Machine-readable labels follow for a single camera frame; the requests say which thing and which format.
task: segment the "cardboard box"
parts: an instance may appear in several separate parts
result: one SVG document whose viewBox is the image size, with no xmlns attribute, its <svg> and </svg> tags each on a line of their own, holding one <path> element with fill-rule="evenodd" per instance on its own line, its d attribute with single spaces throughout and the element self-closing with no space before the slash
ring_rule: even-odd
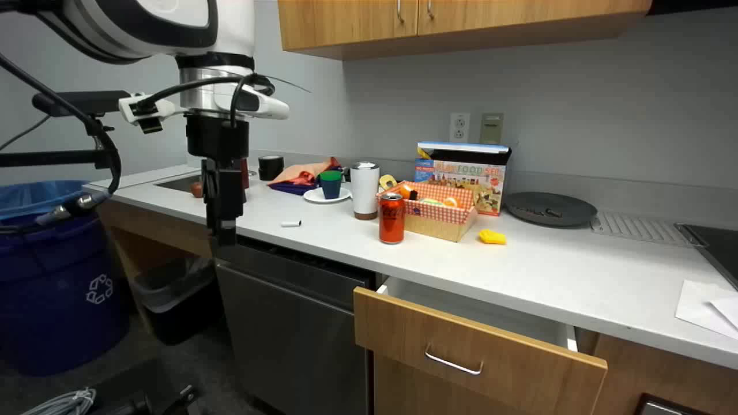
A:
<svg viewBox="0 0 738 415">
<path fill-rule="evenodd" d="M 439 240 L 458 241 L 467 226 L 476 218 L 472 193 L 467 188 L 436 186 L 424 183 L 407 183 L 417 191 L 417 201 L 406 201 L 406 231 Z"/>
<path fill-rule="evenodd" d="M 479 214 L 503 209 L 504 166 L 512 155 L 504 146 L 417 143 L 424 159 L 414 166 L 414 183 L 467 188 Z"/>
</svg>

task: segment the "trash bin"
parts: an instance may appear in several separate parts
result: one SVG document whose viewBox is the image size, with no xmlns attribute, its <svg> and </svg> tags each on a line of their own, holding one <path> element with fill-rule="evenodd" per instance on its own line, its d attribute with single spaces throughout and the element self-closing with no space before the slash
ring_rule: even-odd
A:
<svg viewBox="0 0 738 415">
<path fill-rule="evenodd" d="M 131 279 L 131 290 L 161 344 L 179 344 L 223 316 L 208 259 L 167 261 Z"/>
<path fill-rule="evenodd" d="M 0 224 L 25 224 L 82 183 L 0 186 Z M 95 360 L 128 329 L 97 216 L 0 234 L 0 357 L 28 376 Z"/>
</svg>

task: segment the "white countertop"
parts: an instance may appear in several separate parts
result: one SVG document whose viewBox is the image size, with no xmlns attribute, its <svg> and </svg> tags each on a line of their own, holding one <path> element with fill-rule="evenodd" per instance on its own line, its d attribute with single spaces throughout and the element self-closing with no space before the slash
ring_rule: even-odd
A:
<svg viewBox="0 0 738 415">
<path fill-rule="evenodd" d="M 178 166 L 123 178 L 114 201 L 205 224 L 202 201 L 155 186 L 188 173 L 196 171 Z M 503 231 L 506 246 L 479 244 L 479 227 Z M 349 201 L 314 204 L 258 179 L 247 191 L 236 233 L 738 368 L 736 338 L 673 316 L 682 282 L 729 289 L 692 246 L 541 227 L 509 214 L 479 216 L 460 241 L 406 233 L 401 244 L 383 244 L 375 221 L 353 218 Z"/>
</svg>

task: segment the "dishwasher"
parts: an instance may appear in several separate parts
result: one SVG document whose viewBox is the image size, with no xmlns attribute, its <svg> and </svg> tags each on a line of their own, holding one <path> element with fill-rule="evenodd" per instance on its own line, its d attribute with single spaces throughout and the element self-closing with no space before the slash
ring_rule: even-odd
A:
<svg viewBox="0 0 738 415">
<path fill-rule="evenodd" d="M 371 415 L 371 354 L 353 340 L 353 289 L 375 274 L 245 240 L 216 249 L 242 388 L 284 415 Z"/>
</svg>

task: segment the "recycling symbol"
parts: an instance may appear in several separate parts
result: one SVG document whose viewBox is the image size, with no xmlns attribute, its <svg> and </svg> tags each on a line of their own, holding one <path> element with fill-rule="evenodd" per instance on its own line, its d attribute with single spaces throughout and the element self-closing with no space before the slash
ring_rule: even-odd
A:
<svg viewBox="0 0 738 415">
<path fill-rule="evenodd" d="M 108 298 L 113 298 L 113 279 L 105 277 L 105 274 L 97 274 L 92 282 L 90 282 L 90 289 L 87 289 L 87 302 L 92 304 L 103 304 Z"/>
</svg>

